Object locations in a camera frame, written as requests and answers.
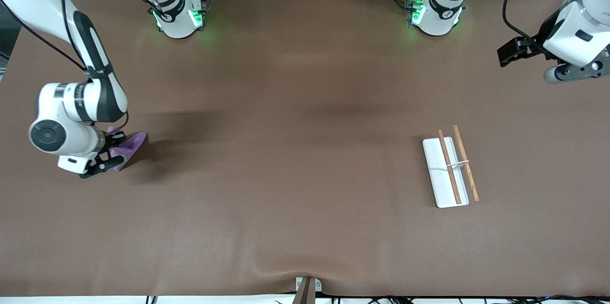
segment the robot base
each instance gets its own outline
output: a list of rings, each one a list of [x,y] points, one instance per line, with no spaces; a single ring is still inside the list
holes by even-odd
[[[153,13],[159,31],[165,32],[172,39],[183,39],[197,30],[203,30],[207,9],[205,0],[185,0],[184,7],[173,22],[165,22]]]
[[[414,10],[407,12],[407,23],[411,27],[417,27],[424,33],[432,36],[445,35],[458,23],[460,8],[457,13],[447,11],[451,14],[449,19],[441,18],[438,13],[431,9],[429,0],[409,0],[407,7]]]

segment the wooden chopstick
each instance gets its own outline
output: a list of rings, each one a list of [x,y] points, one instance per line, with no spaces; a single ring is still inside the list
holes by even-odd
[[[453,126],[453,134],[456,136],[457,140],[457,149],[459,150],[460,158],[462,161],[468,160],[466,156],[466,150],[464,149],[464,144],[462,143],[462,137],[459,134],[458,126]],[[472,197],[475,198],[475,202],[479,201],[479,193],[477,193],[477,187],[475,186],[475,178],[472,176],[472,170],[470,169],[470,162],[466,163],[466,175],[468,176],[468,184],[470,184],[470,189],[472,191]]]
[[[440,139],[440,148],[443,150],[443,156],[445,157],[445,163],[447,165],[447,172],[449,172],[449,180],[451,180],[451,187],[453,188],[453,197],[456,199],[456,204],[462,204],[462,200],[459,197],[458,183],[456,182],[456,176],[453,174],[453,166],[451,166],[451,159],[449,158],[449,152],[445,145],[445,137],[443,131],[438,130],[438,139]]]

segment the brown tablecloth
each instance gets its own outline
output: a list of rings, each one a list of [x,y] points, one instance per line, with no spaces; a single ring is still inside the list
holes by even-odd
[[[48,82],[22,33],[0,84],[0,295],[610,295],[610,80],[500,68],[502,0],[444,37],[391,0],[215,0],[173,41],[140,0],[74,0],[150,143],[81,180],[28,141]],[[562,0],[512,0],[535,33]],[[66,43],[57,42],[65,50]],[[421,141],[458,124],[481,201],[438,209]]]

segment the green indicator light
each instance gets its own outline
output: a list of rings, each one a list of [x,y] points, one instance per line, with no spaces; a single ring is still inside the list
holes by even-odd
[[[417,9],[414,13],[413,13],[413,23],[414,24],[419,24],[421,22],[421,17],[423,17],[423,14],[426,12],[426,6],[425,5],[421,5],[419,9]]]
[[[201,14],[197,11],[189,10],[189,15],[195,26],[201,26]]]
[[[157,21],[157,26],[159,27],[159,29],[162,29],[161,22],[159,22],[159,17],[157,17],[157,13],[155,13],[155,11],[153,11],[152,15],[154,16],[155,21]]]
[[[453,21],[453,25],[457,24],[459,21],[459,14],[462,13],[462,8],[460,7],[460,9],[457,11],[456,13],[456,20]]]

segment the white plate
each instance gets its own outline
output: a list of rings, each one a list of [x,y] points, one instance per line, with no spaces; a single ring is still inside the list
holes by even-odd
[[[468,205],[468,193],[466,193],[466,184],[459,165],[453,166],[453,174],[455,174],[457,182],[457,191],[459,193],[462,204],[457,204],[453,189],[451,188],[451,180],[449,179],[449,171],[443,156],[443,150],[440,146],[440,139],[425,139],[423,142],[423,152],[426,155],[427,171],[430,173],[432,181],[432,189],[434,191],[434,199],[436,206],[439,208],[451,208],[452,206]],[[453,145],[451,137],[445,137],[445,145],[449,152],[449,160],[451,163],[458,162],[456,148]]]

